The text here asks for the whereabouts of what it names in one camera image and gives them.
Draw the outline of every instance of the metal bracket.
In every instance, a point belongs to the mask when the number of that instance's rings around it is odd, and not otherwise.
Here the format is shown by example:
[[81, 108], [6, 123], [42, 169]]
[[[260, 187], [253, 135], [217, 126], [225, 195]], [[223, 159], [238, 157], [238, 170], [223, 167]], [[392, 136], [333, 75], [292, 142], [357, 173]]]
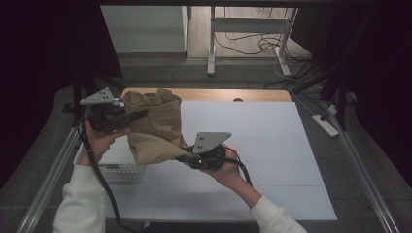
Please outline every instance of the metal bracket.
[[193, 146], [193, 153], [199, 154], [214, 149], [231, 137], [228, 132], [199, 132]]
[[95, 105], [95, 104], [119, 104], [119, 99], [113, 97], [112, 92], [110, 92], [109, 87], [106, 87], [99, 92], [88, 96], [87, 98], [80, 101], [81, 105]]

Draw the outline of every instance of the wrist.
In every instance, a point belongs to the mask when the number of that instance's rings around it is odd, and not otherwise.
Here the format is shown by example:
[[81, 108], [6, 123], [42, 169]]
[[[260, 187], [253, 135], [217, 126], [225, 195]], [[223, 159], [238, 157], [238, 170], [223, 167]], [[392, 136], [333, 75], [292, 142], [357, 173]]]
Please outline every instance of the wrist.
[[238, 192], [239, 190], [244, 189], [245, 187], [249, 186], [249, 184], [243, 180], [242, 177], [236, 176], [227, 183], [226, 187], [231, 189], [234, 192]]
[[232, 190], [245, 201], [249, 208], [252, 208], [261, 198], [261, 194], [245, 180], [236, 185]]
[[90, 163], [90, 160], [88, 159], [88, 154], [85, 148], [83, 148], [82, 154], [79, 158], [78, 165], [91, 166], [91, 163]]

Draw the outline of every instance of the dark wall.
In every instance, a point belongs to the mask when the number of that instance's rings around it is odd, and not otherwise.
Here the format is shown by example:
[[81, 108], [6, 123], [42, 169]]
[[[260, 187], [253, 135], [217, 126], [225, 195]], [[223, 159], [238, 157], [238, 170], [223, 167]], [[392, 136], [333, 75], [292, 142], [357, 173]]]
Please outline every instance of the dark wall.
[[323, 69], [336, 63], [345, 49], [357, 22], [362, 5], [340, 8], [299, 8], [291, 38], [311, 52]]
[[120, 77], [100, 6], [54, 1], [0, 3], [0, 187], [47, 121], [57, 91], [91, 70]]

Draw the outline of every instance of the white table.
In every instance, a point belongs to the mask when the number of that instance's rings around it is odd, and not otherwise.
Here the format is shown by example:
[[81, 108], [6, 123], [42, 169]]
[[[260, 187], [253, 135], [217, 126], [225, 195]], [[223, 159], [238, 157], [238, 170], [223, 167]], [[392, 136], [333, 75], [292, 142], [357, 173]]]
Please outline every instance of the white table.
[[[297, 220], [335, 220], [326, 187], [293, 102], [183, 101], [183, 135], [189, 145], [204, 131], [231, 132], [255, 188]], [[133, 163], [126, 138], [104, 155]], [[177, 161], [143, 173], [108, 176], [122, 218], [174, 222], [249, 222], [246, 204], [212, 178]], [[114, 217], [110, 202], [107, 217]]]

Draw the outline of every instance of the brown paper bag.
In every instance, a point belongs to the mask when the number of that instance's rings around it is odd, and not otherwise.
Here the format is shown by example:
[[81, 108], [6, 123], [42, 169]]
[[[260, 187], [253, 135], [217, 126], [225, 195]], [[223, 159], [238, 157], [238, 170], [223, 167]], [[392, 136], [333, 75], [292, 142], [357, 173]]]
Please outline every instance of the brown paper bag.
[[178, 156], [193, 156], [183, 150], [182, 99], [167, 89], [141, 94], [129, 91], [123, 96], [127, 113], [148, 110], [148, 116], [130, 125], [130, 150], [139, 165], [161, 163]]

